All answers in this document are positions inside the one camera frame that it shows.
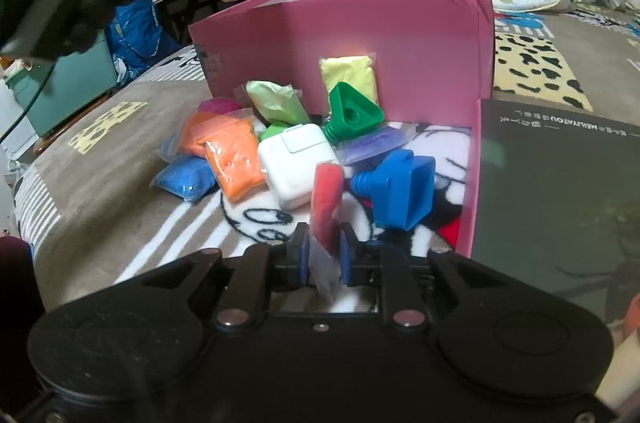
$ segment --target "black cable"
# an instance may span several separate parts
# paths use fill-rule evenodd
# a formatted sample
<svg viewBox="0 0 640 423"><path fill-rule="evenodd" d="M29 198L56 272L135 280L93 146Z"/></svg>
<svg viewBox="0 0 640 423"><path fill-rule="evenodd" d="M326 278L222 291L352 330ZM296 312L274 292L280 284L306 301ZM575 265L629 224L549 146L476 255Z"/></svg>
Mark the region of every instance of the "black cable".
<svg viewBox="0 0 640 423"><path fill-rule="evenodd" d="M38 90L36 91L36 94L33 95L33 98L31 98L31 101L27 104L27 106L24 108L24 111L22 111L22 114L20 116L18 116L18 119L15 120L14 123L11 124L11 127L9 127L9 129L7 129L5 131L5 133L0 136L0 143L4 142L4 140L7 139L7 137L12 133L12 131L18 127L18 124L23 121L24 117L27 116L27 113L31 110L31 108L33 107L33 104L35 103L35 101L38 99L38 96L40 96L40 93L42 92L42 90L44 89L44 86L47 85L47 82L49 82L49 77L51 76L51 74L53 73L53 69L55 69L56 64L53 64L51 66L51 69L49 70L49 73L47 73L47 76L44 77L44 79L42 80L42 83L40 84L40 87L38 88Z"/></svg>

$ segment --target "orange clay bag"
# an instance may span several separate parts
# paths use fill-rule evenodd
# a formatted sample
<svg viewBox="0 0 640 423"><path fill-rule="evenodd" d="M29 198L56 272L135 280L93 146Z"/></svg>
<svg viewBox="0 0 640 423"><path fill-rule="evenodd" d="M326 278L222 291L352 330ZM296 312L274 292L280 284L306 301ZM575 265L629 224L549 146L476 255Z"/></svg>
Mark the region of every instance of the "orange clay bag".
<svg viewBox="0 0 640 423"><path fill-rule="evenodd" d="M219 115L200 111L194 111L191 113L182 124L180 140L178 141L178 152L181 152L182 154L191 154L192 156L198 156L198 158L205 159L206 155L204 154L204 146L196 143L193 134L191 133L191 129L199 124L204 124L207 120L212 120L217 116Z"/></svg>
<svg viewBox="0 0 640 423"><path fill-rule="evenodd" d="M220 188L232 203L264 183L253 121L253 111L243 109L191 128L195 142L204 147Z"/></svg>

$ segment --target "teal storage box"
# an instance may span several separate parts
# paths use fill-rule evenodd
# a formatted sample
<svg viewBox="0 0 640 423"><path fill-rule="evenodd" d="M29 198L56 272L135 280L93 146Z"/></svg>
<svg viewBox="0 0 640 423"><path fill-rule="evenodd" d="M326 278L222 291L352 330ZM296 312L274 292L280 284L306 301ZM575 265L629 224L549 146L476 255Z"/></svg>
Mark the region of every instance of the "teal storage box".
<svg viewBox="0 0 640 423"><path fill-rule="evenodd" d="M49 73L51 63L34 63L31 71L22 70L6 81L18 103L25 108ZM69 116L116 86L116 71L104 34L86 53L74 53L58 59L27 118L36 133L45 137Z"/></svg>

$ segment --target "red object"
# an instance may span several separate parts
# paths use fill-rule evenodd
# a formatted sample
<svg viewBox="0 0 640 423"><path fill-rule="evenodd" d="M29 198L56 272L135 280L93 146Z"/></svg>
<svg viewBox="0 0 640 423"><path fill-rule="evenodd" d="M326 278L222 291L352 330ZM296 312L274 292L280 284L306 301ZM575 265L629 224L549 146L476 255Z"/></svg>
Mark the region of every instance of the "red object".
<svg viewBox="0 0 640 423"><path fill-rule="evenodd" d="M436 230L437 234L442 237L447 244L453 249L456 249L456 243L458 242L458 232L460 231L460 216L456 217L448 225Z"/></svg>
<svg viewBox="0 0 640 423"><path fill-rule="evenodd" d="M640 293L629 304L625 316L625 338L640 327Z"/></svg>
<svg viewBox="0 0 640 423"><path fill-rule="evenodd" d="M337 163L321 163L316 167L314 191L311 194L309 232L329 253L338 250L338 215L344 190L344 173Z"/></svg>

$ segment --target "yellow leopard print rug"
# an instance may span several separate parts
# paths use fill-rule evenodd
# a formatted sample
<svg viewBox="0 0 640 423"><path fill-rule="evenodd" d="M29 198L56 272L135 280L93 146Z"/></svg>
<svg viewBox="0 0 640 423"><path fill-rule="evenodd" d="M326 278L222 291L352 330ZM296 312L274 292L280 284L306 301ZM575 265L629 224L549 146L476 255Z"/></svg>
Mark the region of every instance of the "yellow leopard print rug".
<svg viewBox="0 0 640 423"><path fill-rule="evenodd" d="M562 54L550 40L537 37L495 35L494 91L593 111Z"/></svg>

